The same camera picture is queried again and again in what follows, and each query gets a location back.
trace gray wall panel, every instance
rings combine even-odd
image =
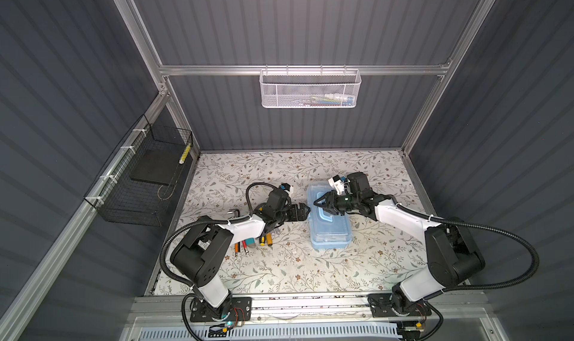
[[[424,65],[478,0],[135,1],[166,65]]]
[[[113,0],[0,0],[0,40],[1,315],[157,89]],[[98,218],[21,340],[116,339],[166,228]]]
[[[513,340],[570,339],[572,1],[498,0],[411,154],[440,215],[513,231],[540,253],[534,278],[488,293]],[[487,263],[474,283],[527,268],[519,244],[474,234]]]
[[[170,77],[202,150],[400,147],[437,80],[363,77],[355,108],[263,108],[257,77]]]

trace floral patterned mat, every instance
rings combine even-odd
[[[298,203],[306,202],[310,181],[356,171],[368,175],[376,192],[394,194],[404,205],[423,210],[397,151],[203,154],[178,227],[201,215],[227,219],[233,208],[246,213],[245,188],[254,181],[289,183],[296,188],[292,200]],[[265,187],[251,190],[253,205],[269,194]],[[232,245],[219,276],[235,294],[389,290],[426,264],[426,252],[413,237],[361,215],[350,217],[353,239],[345,249],[315,250],[309,223],[288,223],[274,230],[272,246],[257,245],[248,248],[248,255],[242,251],[235,257]],[[187,292],[187,286],[162,272],[153,293]]]

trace toolbox lid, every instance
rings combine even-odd
[[[333,190],[326,181],[313,181],[307,187],[307,205],[311,208],[309,214],[309,228],[313,245],[333,244],[322,247],[345,247],[352,240],[351,221],[349,215],[332,215],[322,208],[313,205],[313,202],[325,193]]]

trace leaf pattern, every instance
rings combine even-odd
[[[310,181],[362,171],[371,187],[394,194],[403,205],[423,211],[401,157],[383,152],[296,152],[203,154],[186,198],[178,227],[199,216],[228,217],[238,208],[247,212],[245,189],[255,181],[295,187],[294,203],[306,202]],[[267,199],[269,190],[250,191],[253,206]],[[326,292],[389,290],[426,265],[422,243],[394,227],[351,215],[352,242],[345,249],[316,250],[308,222],[289,223],[273,231],[273,246],[249,248],[235,257],[233,245],[219,276],[233,293]],[[171,245],[173,248],[183,238]],[[180,274],[170,263],[168,266]],[[188,287],[160,273],[155,295],[185,294]]]

